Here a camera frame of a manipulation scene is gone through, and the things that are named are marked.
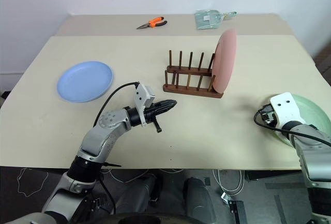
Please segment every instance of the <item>plate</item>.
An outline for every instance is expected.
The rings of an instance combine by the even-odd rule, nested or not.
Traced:
[[[72,66],[57,82],[57,92],[70,102],[87,102],[102,96],[113,80],[111,68],[98,61]]]
[[[216,76],[213,88],[218,93],[223,93],[228,86],[236,56],[236,31],[226,30],[218,40],[212,67],[212,75]]]
[[[311,100],[299,95],[292,94],[292,96],[298,105],[300,115],[306,121],[306,124],[313,124],[318,130],[327,135],[331,135],[331,121],[327,114]],[[280,139],[286,144],[290,144],[290,141],[287,138],[284,137]]]

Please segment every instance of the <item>black cable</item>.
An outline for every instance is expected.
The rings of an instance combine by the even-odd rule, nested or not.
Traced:
[[[106,211],[108,214],[110,214],[110,212],[108,211],[108,210],[106,210],[104,207],[99,207],[100,209],[102,209],[102,210],[104,210],[104,211]]]
[[[106,106],[107,103],[109,102],[110,98],[112,98],[112,96],[113,96],[117,91],[119,91],[121,88],[124,88],[124,87],[129,86],[129,85],[134,85],[134,86],[137,88],[138,85],[139,85],[139,82],[126,83],[126,84],[123,84],[122,86],[118,87],[116,90],[114,90],[114,92],[113,92],[113,93],[107,98],[107,100],[106,100],[106,101],[104,102],[104,104],[102,105],[102,107],[101,107],[101,109],[100,109],[100,111],[99,111],[99,113],[98,113],[98,115],[97,115],[97,117],[96,117],[96,119],[95,119],[95,121],[94,121],[93,127],[95,127],[95,126],[97,125],[98,120],[99,120],[99,117],[100,117],[100,115],[101,115],[103,109],[105,108],[105,106]]]
[[[316,140],[316,141],[319,141],[327,146],[330,146],[331,147],[331,143],[325,141],[325,140],[322,140],[320,138],[317,138],[317,137],[314,137],[314,136],[311,136],[311,135],[306,135],[304,133],[300,133],[300,132],[292,132],[292,131],[289,131],[289,130],[286,130],[286,129],[280,129],[280,128],[275,128],[275,127],[269,127],[267,125],[264,125],[262,123],[259,123],[257,121],[257,116],[258,116],[259,112],[256,112],[255,115],[254,115],[254,122],[259,125],[260,127],[264,127],[264,128],[267,128],[267,129],[270,129],[270,130],[273,130],[273,131],[279,131],[279,132],[285,132],[285,133],[289,133],[291,135],[298,135],[298,136],[301,136],[301,137],[305,137],[305,138],[308,138],[308,139],[312,139],[312,140]]]
[[[113,204],[113,215],[115,215],[116,214],[116,205],[115,205],[114,198],[112,197],[112,195],[110,194],[110,192],[108,191],[107,187],[105,186],[105,184],[103,183],[103,181],[100,177],[99,177],[99,182],[100,182],[101,186],[103,187],[103,189],[105,190],[105,192],[107,193],[110,201]]]

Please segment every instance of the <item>pink plate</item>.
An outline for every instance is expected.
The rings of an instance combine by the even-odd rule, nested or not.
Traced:
[[[213,87],[218,93],[223,93],[228,86],[234,59],[236,56],[236,31],[225,31],[219,38],[212,67],[212,75],[216,75]]]

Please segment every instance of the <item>white wall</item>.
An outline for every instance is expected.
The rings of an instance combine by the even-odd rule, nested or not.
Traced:
[[[0,0],[0,73],[24,71],[67,14],[194,13],[202,8],[277,13],[311,55],[331,38],[331,0]],[[19,78],[10,77],[1,75],[0,90]]]

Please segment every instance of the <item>clear plastic bag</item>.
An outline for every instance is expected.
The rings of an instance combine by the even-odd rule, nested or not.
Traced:
[[[226,17],[236,16],[237,12],[220,13],[217,10],[205,9],[198,10],[194,14],[197,29],[218,28],[221,21]]]

